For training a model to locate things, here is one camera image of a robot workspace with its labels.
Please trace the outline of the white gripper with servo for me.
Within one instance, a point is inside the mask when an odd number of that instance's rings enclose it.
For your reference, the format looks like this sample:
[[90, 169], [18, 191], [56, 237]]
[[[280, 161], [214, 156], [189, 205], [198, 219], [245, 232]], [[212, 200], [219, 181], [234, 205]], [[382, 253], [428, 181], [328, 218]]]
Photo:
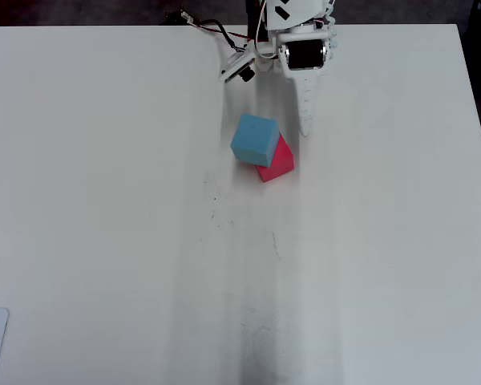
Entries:
[[[336, 30], [324, 23], [301, 23], [288, 29], [259, 28], [259, 69], [294, 77], [294, 72], [321, 73], [333, 56]], [[297, 77], [296, 89], [299, 130], [307, 137], [313, 128], [316, 103], [316, 77]]]

